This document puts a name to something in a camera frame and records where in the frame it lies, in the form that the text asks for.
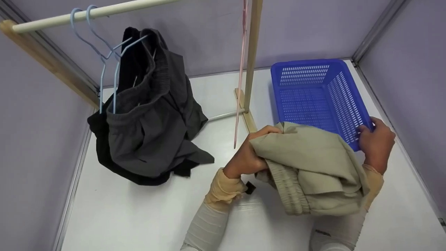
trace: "black garment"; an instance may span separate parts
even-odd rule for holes
[[[214,158],[193,138],[207,118],[192,96],[182,56],[167,50],[161,35],[144,29],[143,45],[149,72],[142,83],[121,92],[107,108],[111,158],[132,173],[158,177],[180,168],[190,170]]]
[[[138,29],[133,27],[128,27],[125,29],[122,41],[124,42],[129,38],[131,38],[131,40],[122,45],[121,52],[124,51],[129,44],[140,38],[140,32]],[[120,93],[123,90],[139,85],[145,74],[149,71],[147,56],[145,53],[141,53],[141,51],[144,51],[144,46],[141,42],[138,42],[132,47],[129,47],[121,57],[121,64],[119,68],[119,85],[116,93]]]
[[[123,41],[132,38],[125,43],[122,50],[130,43],[140,38],[140,32],[133,28],[128,27],[124,31]],[[120,93],[126,89],[137,86],[141,83],[143,77],[148,71],[148,60],[142,43],[137,43],[134,46],[127,49],[123,57],[121,58],[120,78],[117,93]],[[104,110],[111,104],[113,97],[110,97],[103,105]],[[124,177],[138,185],[157,186],[165,183],[169,177],[170,172],[164,172],[159,177],[151,178],[142,175],[132,173],[118,164],[114,163],[110,156],[110,146],[108,143],[109,126],[107,124],[107,115],[105,111],[99,114],[99,111],[91,115],[87,119],[90,125],[91,131],[96,136],[96,154],[98,161],[110,171]],[[179,176],[190,176],[190,168],[185,165],[184,167],[178,167],[173,169],[173,173]]]

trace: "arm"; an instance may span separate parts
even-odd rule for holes
[[[268,133],[282,132],[268,125],[249,134],[225,168],[217,171],[209,192],[190,223],[182,251],[211,251],[218,248],[226,229],[231,204],[246,191],[241,175],[268,168],[265,160],[257,157],[249,141]]]
[[[365,216],[383,186],[383,175],[395,144],[395,134],[390,128],[380,119],[372,117],[372,121],[376,126],[373,133],[366,126],[359,128],[359,146],[366,157],[363,167],[370,187],[364,208],[352,215],[316,219],[310,239],[313,251],[352,251],[356,247]]]

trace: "metal frame edge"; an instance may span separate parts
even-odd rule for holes
[[[91,108],[91,114],[96,112],[94,108]],[[88,151],[88,145],[90,143],[91,131],[90,128],[85,122],[85,128],[83,132],[83,142],[79,151],[78,160],[76,162],[76,167],[73,172],[73,178],[71,180],[70,189],[68,190],[65,207],[62,213],[62,217],[59,223],[59,228],[56,234],[56,238],[54,240],[52,251],[60,251],[62,250],[63,240],[65,238],[66,230],[68,228],[68,223],[70,221],[71,211],[73,209],[74,197],[76,196],[76,191],[78,188],[80,176],[82,173],[83,164],[85,161],[85,156]]]
[[[30,19],[10,0],[0,0],[0,17],[10,19],[18,24],[29,22]],[[70,71],[77,75],[94,93],[99,93],[99,85],[87,75],[65,52],[63,52],[42,31],[30,32],[29,35],[42,45],[50,54],[59,59]]]
[[[353,61],[358,64],[370,48],[382,37],[389,25],[395,21],[401,10],[410,2],[410,0],[391,0],[384,11],[376,20],[364,40],[352,55]]]
[[[421,188],[423,190],[423,193],[425,194],[427,200],[429,201],[429,204],[430,204],[432,210],[434,211],[434,213],[437,216],[437,218],[443,218],[441,213],[440,213],[440,210],[439,210],[437,204],[435,203],[434,198],[431,196],[429,190],[426,187],[426,184],[423,181],[423,178],[418,173],[418,171],[415,168],[411,158],[409,157],[409,154],[406,152],[406,149],[404,148],[403,143],[401,142],[400,138],[398,137],[397,130],[393,126],[392,121],[390,120],[390,118],[388,117],[387,113],[385,112],[383,106],[381,105],[380,100],[376,97],[376,94],[373,91],[372,87],[370,86],[366,76],[362,72],[361,67],[359,65],[355,65],[355,69],[356,69],[356,72],[358,73],[360,79],[364,83],[365,88],[367,89],[368,93],[370,94],[370,97],[372,98],[373,103],[375,103],[376,108],[378,109],[378,111],[380,113],[383,113],[385,115],[385,121],[384,122],[387,125],[389,125],[390,128],[396,133],[395,143],[401,148],[401,151],[403,152],[404,158],[409,163],[410,169],[412,170],[412,173],[415,175],[418,183],[420,184],[420,186],[421,186]]]

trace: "light blue hanger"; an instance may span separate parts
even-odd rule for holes
[[[88,23],[88,27],[90,28],[90,31],[93,33],[93,35],[95,35],[97,38],[99,38],[102,42],[104,42],[105,45],[107,45],[107,47],[110,49],[110,51],[115,52],[115,58],[116,60],[120,59],[120,55],[115,51],[117,48],[116,47],[112,47],[105,39],[103,39],[101,36],[99,36],[95,30],[93,29],[93,26],[91,26],[90,23],[90,11],[93,8],[97,8],[98,6],[96,5],[90,5],[87,7],[87,23]],[[124,44],[125,42],[129,41],[132,38],[129,38],[128,40],[124,41],[123,43],[119,44],[118,46],[121,46],[122,44]]]
[[[124,55],[124,53],[127,51],[128,48],[132,47],[133,45],[135,45],[136,43],[138,43],[139,41],[143,40],[146,37],[147,37],[147,35],[143,36],[142,38],[136,40],[135,42],[133,42],[133,43],[129,44],[127,47],[125,47],[124,50],[122,51],[122,53],[120,54],[120,57],[122,57]],[[115,81],[113,83],[113,114],[115,114],[115,112],[116,112],[116,86],[117,86],[116,80],[118,78],[118,71],[119,71],[120,64],[121,64],[121,61],[118,60],[118,63],[116,65],[116,69],[115,69]]]
[[[92,33],[95,35],[95,36],[97,36],[99,39],[101,39],[101,41],[103,41],[106,45],[107,45],[107,47],[109,47],[109,49],[110,49],[110,52],[108,53],[108,55],[107,56],[105,56],[105,55],[103,55],[93,44],[91,44],[90,42],[88,42],[87,40],[85,40],[84,38],[82,38],[79,34],[78,34],[78,32],[76,31],[76,28],[74,27],[74,14],[76,13],[76,12],[79,12],[79,11],[83,11],[82,9],[80,9],[80,8],[74,8],[72,11],[71,11],[71,15],[70,15],[70,23],[71,23],[71,28],[73,29],[73,31],[74,31],[74,33],[76,34],[76,36],[81,40],[81,41],[83,41],[84,43],[86,43],[86,44],[88,44],[95,52],[96,52],[96,54],[98,55],[98,56],[100,56],[100,59],[101,59],[101,61],[102,61],[102,63],[103,63],[103,68],[102,68],[102,73],[101,73],[101,81],[100,81],[100,89],[99,89],[99,113],[102,113],[102,93],[103,93],[103,79],[104,79],[104,73],[105,73],[105,69],[106,69],[106,67],[107,67],[107,63],[106,63],[106,59],[109,59],[110,58],[110,56],[112,55],[112,53],[113,52],[115,52],[115,57],[116,57],[116,59],[118,60],[118,62],[119,62],[119,55],[116,53],[116,49],[117,48],[119,48],[120,46],[122,46],[124,43],[126,43],[126,42],[128,42],[129,40],[131,40],[131,38],[129,38],[129,39],[127,39],[126,41],[124,41],[124,42],[122,42],[122,43],[120,43],[120,44],[118,44],[117,46],[115,46],[115,47],[113,47],[113,48],[111,48],[111,46],[103,39],[103,38],[101,38],[94,30],[93,30],[93,28],[91,27],[91,23],[90,23],[90,11],[91,11],[91,9],[93,8],[93,7],[95,7],[94,5],[90,5],[89,7],[88,7],[88,9],[87,9],[87,23],[88,23],[88,26],[89,26],[89,28],[90,28],[90,30],[92,31]]]

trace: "white sleeve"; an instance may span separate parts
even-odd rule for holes
[[[214,251],[220,245],[229,213],[202,203],[190,223],[181,251]]]
[[[319,251],[351,251],[351,250],[340,243],[328,243],[322,246]]]
[[[311,233],[311,248],[313,251],[354,250],[366,214],[367,210],[362,208],[358,213],[351,215],[318,217]]]

